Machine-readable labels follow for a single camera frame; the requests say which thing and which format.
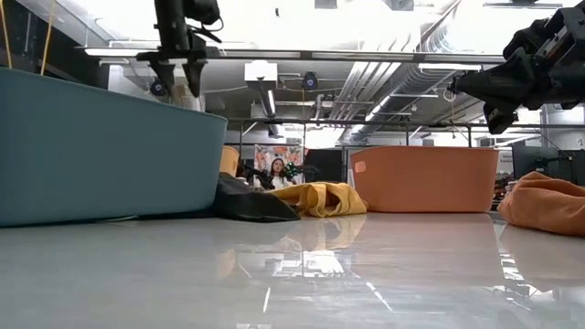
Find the orange container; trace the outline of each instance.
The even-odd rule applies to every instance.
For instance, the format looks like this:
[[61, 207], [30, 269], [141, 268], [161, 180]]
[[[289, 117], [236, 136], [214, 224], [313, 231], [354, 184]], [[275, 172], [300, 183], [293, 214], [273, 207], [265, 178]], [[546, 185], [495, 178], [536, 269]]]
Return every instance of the orange container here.
[[485, 212], [496, 150], [382, 146], [351, 155], [359, 195], [377, 212]]
[[221, 164], [219, 165], [220, 173], [228, 173], [232, 176], [236, 176], [238, 171], [238, 160], [239, 153], [235, 148], [224, 146], [221, 150]]

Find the blue container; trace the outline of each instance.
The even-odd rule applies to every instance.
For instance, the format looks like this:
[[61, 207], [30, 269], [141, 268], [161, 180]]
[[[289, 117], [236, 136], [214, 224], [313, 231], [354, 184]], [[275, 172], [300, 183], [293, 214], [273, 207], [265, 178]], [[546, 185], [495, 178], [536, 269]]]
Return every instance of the blue container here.
[[209, 207], [224, 118], [0, 69], [0, 226]]

